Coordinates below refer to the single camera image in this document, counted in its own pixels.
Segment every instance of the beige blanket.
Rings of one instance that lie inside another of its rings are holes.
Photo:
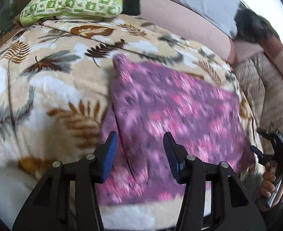
[[[274,62],[278,67],[283,64],[283,51]],[[283,132],[283,75],[275,64],[264,53],[258,53],[237,64],[234,73],[257,125]],[[273,154],[269,141],[262,138],[262,145],[265,153]]]
[[[103,21],[45,21],[23,29],[0,49],[0,166],[19,165],[38,180],[53,161],[70,163],[93,152],[100,142],[117,53],[235,91],[242,126],[250,142],[261,148],[249,104],[226,63],[202,44],[141,18],[119,15]],[[106,228],[134,229],[115,221],[122,215],[140,217],[136,229],[164,228],[176,224],[181,202],[101,211]]]

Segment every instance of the metal screw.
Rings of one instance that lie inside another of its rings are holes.
[[[187,157],[186,157],[188,160],[191,160],[191,161],[193,161],[193,160],[195,160],[196,159],[196,156],[194,156],[194,155],[187,155]]]
[[[224,167],[224,168],[228,168],[228,167],[229,167],[229,164],[228,164],[227,162],[223,161],[223,162],[221,163],[221,166]]]
[[[96,156],[95,156],[94,154],[88,154],[88,155],[86,156],[86,159],[87,159],[87,160],[93,160],[95,157],[96,157]]]
[[[61,162],[59,162],[59,161],[55,161],[53,163],[53,167],[59,167],[60,165],[61,165]]]

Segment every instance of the fern leaf print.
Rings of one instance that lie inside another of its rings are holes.
[[[33,109],[33,100],[34,100],[34,87],[30,86],[29,96],[26,104],[13,111],[13,114],[10,113],[9,106],[0,105],[0,139],[5,141],[6,136],[10,136],[11,133],[22,124],[30,115],[31,110]]]
[[[71,34],[91,38],[93,36],[109,36],[114,31],[113,28],[84,25],[80,27],[74,27],[70,30]]]
[[[70,131],[77,147],[92,148],[98,145],[101,136],[100,102],[96,102],[93,110],[89,101],[85,105],[80,100],[78,106],[69,102],[68,106],[69,109],[52,108],[47,115],[56,117]]]
[[[127,24],[120,24],[119,26],[125,29],[131,36],[141,36],[143,38],[150,40],[149,38],[146,37],[147,33],[137,27]]]
[[[169,47],[173,47],[175,45],[178,45],[179,47],[181,48],[184,48],[183,46],[180,45],[180,43],[176,40],[176,39],[173,39],[171,37],[171,35],[168,35],[168,34],[164,34],[162,35],[161,37],[158,37],[157,38],[159,41],[165,41],[168,43]]]
[[[95,48],[87,49],[86,56],[92,57],[94,63],[100,68],[94,58],[105,58],[111,51],[122,48],[125,44],[125,41],[121,39],[120,41],[116,42],[115,44],[100,44]]]
[[[43,42],[48,42],[48,41],[53,41],[50,45],[52,45],[53,43],[55,43],[58,39],[60,39],[61,37],[72,37],[74,36],[73,34],[67,33],[67,32],[63,32],[57,29],[51,29],[47,35],[41,36],[38,39],[43,39],[41,41],[39,41],[38,43],[43,43]]]
[[[216,85],[222,84],[222,80],[220,76],[218,75],[218,73],[207,62],[198,61],[197,64],[211,76],[212,80],[214,81]]]
[[[70,63],[80,59],[77,55],[69,55],[69,50],[61,50],[51,55],[43,57],[38,61],[35,57],[36,63],[24,69],[18,77],[28,76],[28,81],[38,72],[42,70],[46,71],[60,71],[64,73],[70,73]]]
[[[13,63],[21,63],[29,55],[31,47],[22,41],[17,40],[4,54],[3,58]]]
[[[139,56],[141,59],[146,58],[148,60],[157,61],[165,65],[167,64],[174,65],[174,64],[182,62],[184,59],[183,54],[179,52],[177,52],[176,56],[162,56],[162,55],[156,55],[153,53],[146,53],[146,52],[144,52],[143,54],[140,54]]]

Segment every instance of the person's arm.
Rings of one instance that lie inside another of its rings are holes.
[[[283,76],[283,44],[281,41],[276,36],[272,36],[269,39],[260,40],[260,45]]]
[[[277,55],[283,51],[283,44],[276,36],[261,40],[259,43],[272,60],[274,60]]]

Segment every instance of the fleece blanket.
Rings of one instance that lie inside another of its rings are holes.
[[[164,151],[166,131],[204,162],[227,161],[237,172],[254,163],[236,93],[153,62],[132,62],[125,55],[115,56],[114,66],[117,76],[102,137],[116,131],[119,144],[110,177],[97,185],[100,204],[183,197],[185,185],[173,179]]]
[[[102,119],[116,74],[112,59],[119,53],[236,93],[241,126],[249,142],[261,147],[235,75],[202,44],[127,15],[47,20],[22,29],[0,48],[0,167],[19,166],[39,180],[53,161],[70,163],[93,152],[104,141]],[[256,168],[243,169],[241,178]],[[180,206],[181,198],[101,206],[101,213],[106,228],[163,228],[176,223]],[[138,227],[121,226],[122,215],[138,217]]]

